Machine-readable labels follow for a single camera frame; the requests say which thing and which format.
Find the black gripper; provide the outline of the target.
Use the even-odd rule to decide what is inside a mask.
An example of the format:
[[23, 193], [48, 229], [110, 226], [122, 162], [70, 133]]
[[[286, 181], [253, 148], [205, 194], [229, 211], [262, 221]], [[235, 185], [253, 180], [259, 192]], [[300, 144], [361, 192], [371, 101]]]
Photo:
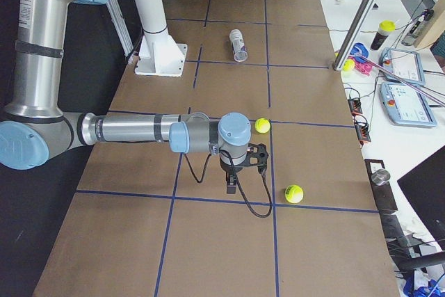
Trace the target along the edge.
[[240, 171], [238, 166], [232, 167], [230, 164], [220, 160], [220, 167], [225, 171], [225, 179], [227, 182], [227, 194], [236, 193], [236, 173]]

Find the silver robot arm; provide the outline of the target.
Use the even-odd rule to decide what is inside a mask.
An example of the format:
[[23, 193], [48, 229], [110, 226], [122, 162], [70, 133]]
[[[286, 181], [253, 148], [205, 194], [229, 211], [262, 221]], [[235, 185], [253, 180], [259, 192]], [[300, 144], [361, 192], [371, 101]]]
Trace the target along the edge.
[[240, 191], [238, 172], [252, 156], [251, 125], [243, 114], [212, 121], [203, 113], [104, 116], [59, 109], [67, 10], [73, 2], [107, 0], [20, 0], [15, 84], [1, 123], [1, 163], [27, 170], [84, 145], [168, 143], [176, 153], [218, 155], [227, 192]]

